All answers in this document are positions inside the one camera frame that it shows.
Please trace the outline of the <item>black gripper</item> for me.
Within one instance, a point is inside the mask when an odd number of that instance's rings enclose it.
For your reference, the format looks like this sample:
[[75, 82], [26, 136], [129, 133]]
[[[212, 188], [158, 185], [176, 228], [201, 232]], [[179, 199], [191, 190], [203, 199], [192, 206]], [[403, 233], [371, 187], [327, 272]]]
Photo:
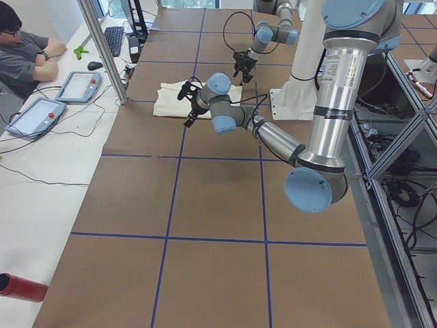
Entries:
[[186, 128], [190, 128], [194, 123], [195, 120], [199, 115], [203, 115], [207, 112], [207, 109], [204, 109], [201, 105], [197, 103], [196, 100], [194, 100], [191, 103], [191, 112], [189, 113], [188, 117], [184, 121], [184, 126]]
[[255, 66], [256, 60], [250, 58], [248, 53], [249, 53], [248, 51], [240, 51], [240, 52], [234, 52], [233, 54], [233, 58], [235, 60], [235, 64], [234, 64], [235, 71], [233, 77], [234, 78], [237, 77], [239, 72], [242, 73], [240, 85], [250, 83], [253, 78], [253, 75], [250, 71]]

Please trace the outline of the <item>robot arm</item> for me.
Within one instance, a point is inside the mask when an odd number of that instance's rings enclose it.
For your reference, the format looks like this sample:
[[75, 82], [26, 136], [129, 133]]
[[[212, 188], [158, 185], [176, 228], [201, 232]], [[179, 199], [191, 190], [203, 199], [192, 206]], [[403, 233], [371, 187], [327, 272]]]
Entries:
[[249, 83], [253, 78], [252, 69], [257, 63], [261, 54], [270, 42], [278, 44], [294, 44], [298, 39], [298, 32], [293, 28], [292, 13], [300, 3], [293, 3], [289, 0], [278, 1], [261, 1], [253, 2], [253, 9], [256, 12], [270, 14], [279, 19], [277, 25], [270, 25], [266, 22], [259, 22], [255, 27], [255, 34], [251, 45], [245, 51], [234, 52], [233, 58], [234, 75], [236, 77], [240, 72], [242, 80], [240, 85]]
[[247, 83], [269, 43], [296, 44], [290, 79], [271, 92], [270, 101], [279, 106], [277, 119], [311, 121], [308, 142], [300, 143], [258, 110], [232, 102], [230, 78], [221, 72], [205, 83], [183, 84], [178, 98], [191, 104], [185, 126], [209, 113], [219, 134], [246, 129], [293, 167], [285, 181], [290, 203], [307, 213], [326, 210], [348, 190], [341, 154], [367, 57], [399, 44], [402, 6], [401, 1], [312, 1], [297, 31], [292, 24], [297, 2], [255, 1], [256, 12], [275, 15], [279, 23], [256, 26], [250, 47], [234, 53], [235, 73]]

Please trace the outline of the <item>second grey robot base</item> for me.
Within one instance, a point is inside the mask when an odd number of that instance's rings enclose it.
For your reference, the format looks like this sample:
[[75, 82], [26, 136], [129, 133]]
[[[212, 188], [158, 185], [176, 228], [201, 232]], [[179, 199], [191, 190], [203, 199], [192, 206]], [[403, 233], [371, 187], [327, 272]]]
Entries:
[[414, 83], [433, 83], [436, 81], [436, 48], [423, 60], [405, 59], [409, 68], [407, 76]]

